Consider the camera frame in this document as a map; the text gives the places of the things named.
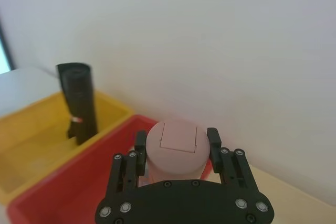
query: red bin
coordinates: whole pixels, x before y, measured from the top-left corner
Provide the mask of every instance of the red bin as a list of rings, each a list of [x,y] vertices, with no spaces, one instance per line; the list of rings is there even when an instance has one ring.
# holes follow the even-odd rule
[[[104,197],[112,156],[127,153],[139,130],[156,121],[134,115],[67,164],[14,199],[8,206],[13,224],[94,224],[96,207]],[[202,175],[211,171],[210,162]]]

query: yellow container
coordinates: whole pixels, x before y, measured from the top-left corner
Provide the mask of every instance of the yellow container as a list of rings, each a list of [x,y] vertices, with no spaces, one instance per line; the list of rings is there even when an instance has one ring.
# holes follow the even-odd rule
[[[67,139],[70,114],[61,92],[0,118],[0,202],[13,198],[55,171],[128,119],[133,111],[95,93],[98,134],[82,145]]]

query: screw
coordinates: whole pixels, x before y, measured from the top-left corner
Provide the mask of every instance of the screw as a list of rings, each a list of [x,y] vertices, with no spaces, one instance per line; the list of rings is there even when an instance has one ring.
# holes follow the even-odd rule
[[[131,208],[132,208],[131,203],[125,202],[125,203],[121,204],[120,211],[121,212],[128,212],[129,210],[131,210]]]
[[[193,180],[192,182],[191,182],[191,184],[193,185],[193,186],[200,186],[199,184],[199,182],[197,181],[197,180]]]
[[[114,224],[122,224],[122,223],[123,223],[122,219],[116,219],[114,221]]]
[[[103,207],[99,212],[99,216],[100,217],[106,217],[106,216],[110,215],[111,211],[112,210],[111,210],[110,207]]]
[[[241,209],[245,209],[245,208],[247,208],[247,203],[243,199],[236,199],[236,206],[241,208]]]
[[[248,214],[246,216],[246,220],[249,222],[249,223],[255,223],[256,222],[256,217],[252,214]]]
[[[268,206],[263,202],[257,202],[256,206],[257,206],[258,210],[261,211],[261,212],[267,212],[268,211]]]
[[[164,187],[171,187],[171,186],[172,186],[172,183],[171,183],[170,181],[165,181],[165,182],[163,183],[163,186],[164,186]]]
[[[242,156],[244,154],[244,152],[242,152],[242,151],[236,151],[236,154],[238,154],[239,156]]]

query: white wall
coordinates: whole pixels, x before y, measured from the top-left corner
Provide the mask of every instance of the white wall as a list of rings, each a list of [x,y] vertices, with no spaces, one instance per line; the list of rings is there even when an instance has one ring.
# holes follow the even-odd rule
[[[138,112],[218,127],[336,205],[335,0],[0,0],[16,63],[93,66]]]

